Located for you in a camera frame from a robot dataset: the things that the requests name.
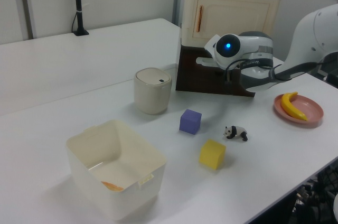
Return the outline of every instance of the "pink plate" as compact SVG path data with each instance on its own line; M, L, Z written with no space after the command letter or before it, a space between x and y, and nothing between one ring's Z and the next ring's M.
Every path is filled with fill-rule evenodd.
M285 117L286 119L290 121L300 123L300 124L312 124L312 123L319 122L324 116L323 109L321 108L321 106L319 106L318 103L316 103L315 101L312 101L311 99L308 99L305 96L296 95L295 97L292 98L291 102L297 109L301 110L306 115L308 120L305 121L305 120L293 118L289 116L282 108L280 104L280 100L282 96L283 95L279 95L275 98L274 107L280 115L282 115L283 117Z

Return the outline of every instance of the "toy panda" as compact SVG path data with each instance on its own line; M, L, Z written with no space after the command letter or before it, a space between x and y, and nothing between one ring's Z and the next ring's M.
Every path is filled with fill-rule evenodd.
M243 127L231 126L228 128L226 126L226 130L224 131L224 136L226 136L227 138L234 138L236 135L240 135L243 141L248 140L247 131Z

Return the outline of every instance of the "container lid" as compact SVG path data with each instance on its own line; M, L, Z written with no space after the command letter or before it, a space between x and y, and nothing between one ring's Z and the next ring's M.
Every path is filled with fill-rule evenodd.
M168 73L158 68L146 68L136 73L136 77L150 85L160 85L170 81L171 77Z

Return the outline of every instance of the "black pole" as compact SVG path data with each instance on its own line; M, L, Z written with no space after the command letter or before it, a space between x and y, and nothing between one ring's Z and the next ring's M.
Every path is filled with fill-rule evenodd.
M88 31L83 28L81 0L76 0L76 14L78 18L78 29L74 31L74 34L76 36L89 35Z

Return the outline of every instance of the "yellow cube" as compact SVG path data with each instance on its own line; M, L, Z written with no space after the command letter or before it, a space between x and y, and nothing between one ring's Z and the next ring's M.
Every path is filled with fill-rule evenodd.
M201 148L200 163L216 170L221 165L227 147L209 139Z

